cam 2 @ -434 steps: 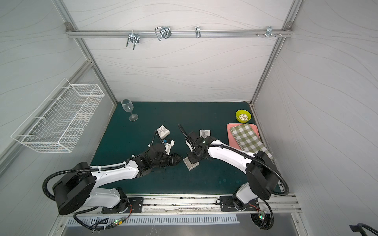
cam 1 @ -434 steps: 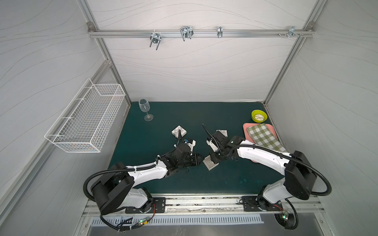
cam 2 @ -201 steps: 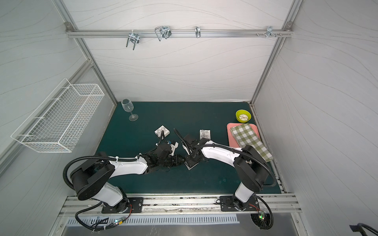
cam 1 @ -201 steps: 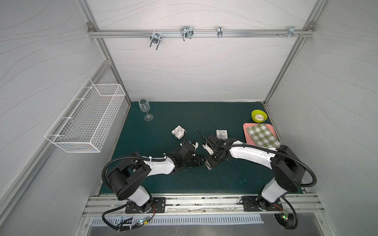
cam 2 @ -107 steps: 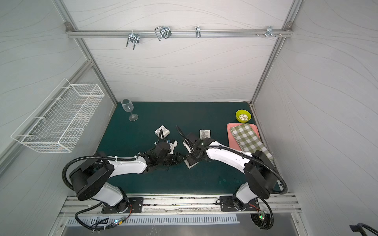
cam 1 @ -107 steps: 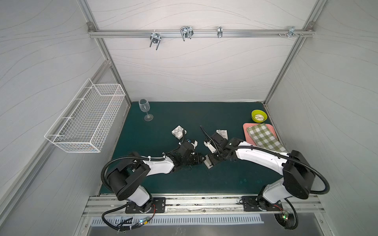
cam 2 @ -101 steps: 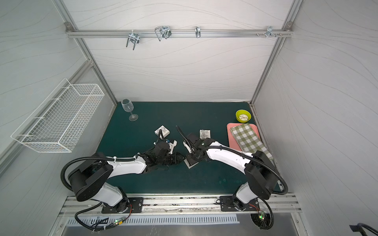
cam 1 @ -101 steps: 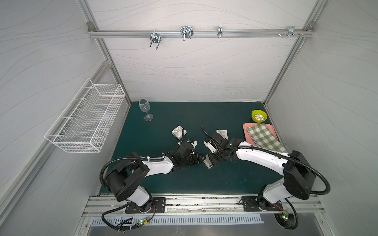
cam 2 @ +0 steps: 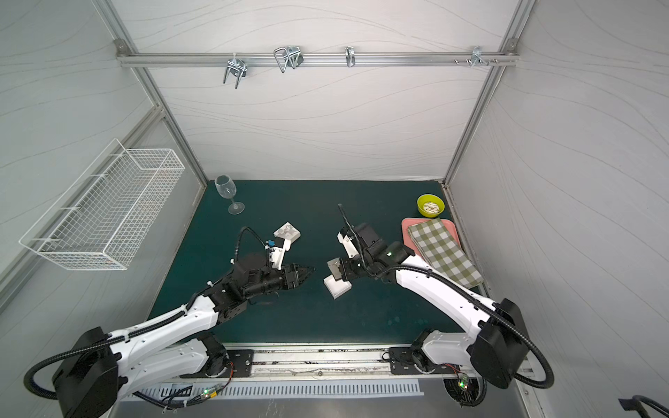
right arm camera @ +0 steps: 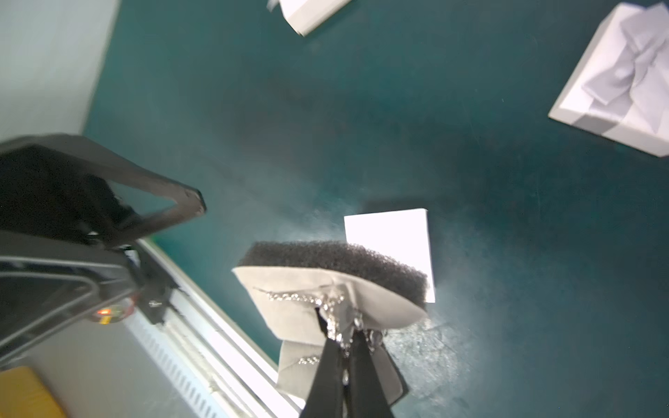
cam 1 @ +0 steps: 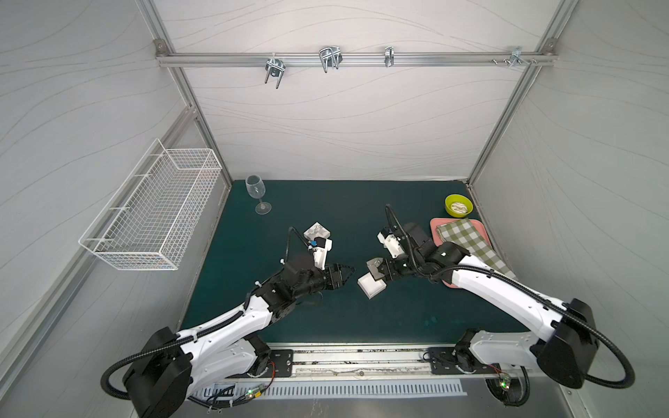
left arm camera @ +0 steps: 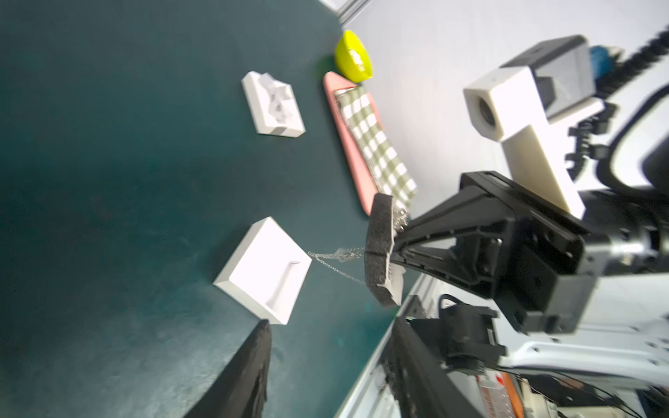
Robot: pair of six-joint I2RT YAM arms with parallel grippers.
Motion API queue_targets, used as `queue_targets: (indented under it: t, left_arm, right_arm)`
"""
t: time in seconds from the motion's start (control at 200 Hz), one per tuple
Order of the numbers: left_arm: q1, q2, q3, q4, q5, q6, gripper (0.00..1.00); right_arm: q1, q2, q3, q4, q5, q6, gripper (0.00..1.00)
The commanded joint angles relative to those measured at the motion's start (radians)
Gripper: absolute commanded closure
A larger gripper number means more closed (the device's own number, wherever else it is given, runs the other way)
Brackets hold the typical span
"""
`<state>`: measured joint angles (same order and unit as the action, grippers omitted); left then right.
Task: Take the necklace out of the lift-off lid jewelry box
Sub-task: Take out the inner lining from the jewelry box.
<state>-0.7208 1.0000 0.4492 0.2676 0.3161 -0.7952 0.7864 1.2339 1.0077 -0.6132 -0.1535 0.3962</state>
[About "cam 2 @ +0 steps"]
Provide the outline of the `white jewelry box base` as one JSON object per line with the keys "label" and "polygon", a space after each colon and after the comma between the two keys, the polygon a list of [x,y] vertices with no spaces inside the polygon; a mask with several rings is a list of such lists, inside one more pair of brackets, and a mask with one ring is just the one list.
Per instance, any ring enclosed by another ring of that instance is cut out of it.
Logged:
{"label": "white jewelry box base", "polygon": [[352,284],[346,280],[336,280],[333,275],[329,275],[323,280],[323,284],[326,289],[329,291],[334,300],[346,294],[350,289],[352,289]]}

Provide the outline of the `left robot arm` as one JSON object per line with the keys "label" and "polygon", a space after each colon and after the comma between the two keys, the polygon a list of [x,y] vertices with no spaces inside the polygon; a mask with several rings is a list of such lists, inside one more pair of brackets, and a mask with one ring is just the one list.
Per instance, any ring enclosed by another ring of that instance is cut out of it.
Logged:
{"label": "left robot arm", "polygon": [[256,297],[298,288],[314,271],[295,263],[275,268],[268,256],[249,254],[185,305],[111,333],[86,331],[70,350],[30,367],[24,387],[57,401],[65,417],[99,417],[127,395],[177,376],[232,376],[233,361],[213,328]]}

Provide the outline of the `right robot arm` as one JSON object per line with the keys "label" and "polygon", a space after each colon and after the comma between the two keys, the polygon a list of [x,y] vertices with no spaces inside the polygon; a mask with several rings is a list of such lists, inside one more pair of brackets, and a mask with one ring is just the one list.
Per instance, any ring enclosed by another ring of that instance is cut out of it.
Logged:
{"label": "right robot arm", "polygon": [[383,280],[421,296],[461,327],[458,335],[423,333],[414,347],[418,364],[470,367],[497,388],[514,380],[533,388],[553,386],[552,366],[529,337],[515,303],[471,292],[402,242],[386,243],[368,224],[344,226],[337,239],[346,254],[329,261],[331,274],[324,280],[333,297],[348,292],[355,279]]}

